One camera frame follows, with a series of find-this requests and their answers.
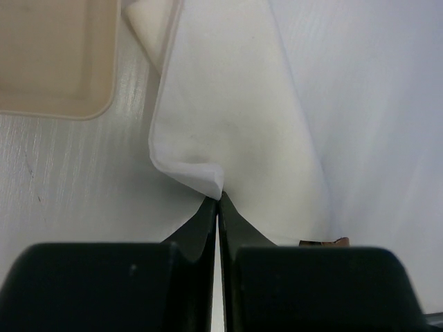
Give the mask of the copper spoon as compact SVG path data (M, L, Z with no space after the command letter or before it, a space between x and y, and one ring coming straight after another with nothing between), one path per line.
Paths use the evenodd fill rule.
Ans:
M350 247L350 240L348 237L341 237L335 241L305 241L300 240L299 246L320 246L320 247Z

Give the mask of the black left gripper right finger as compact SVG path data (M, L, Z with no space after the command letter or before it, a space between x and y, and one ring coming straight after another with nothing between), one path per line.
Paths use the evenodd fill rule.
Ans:
M429 331L405 268L382 248L277 246L219 201L227 331Z

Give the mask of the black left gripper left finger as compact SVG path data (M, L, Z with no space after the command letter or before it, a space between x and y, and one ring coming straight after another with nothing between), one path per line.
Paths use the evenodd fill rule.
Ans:
M1 288L2 331L209 331L217 202L159 243L38 243Z

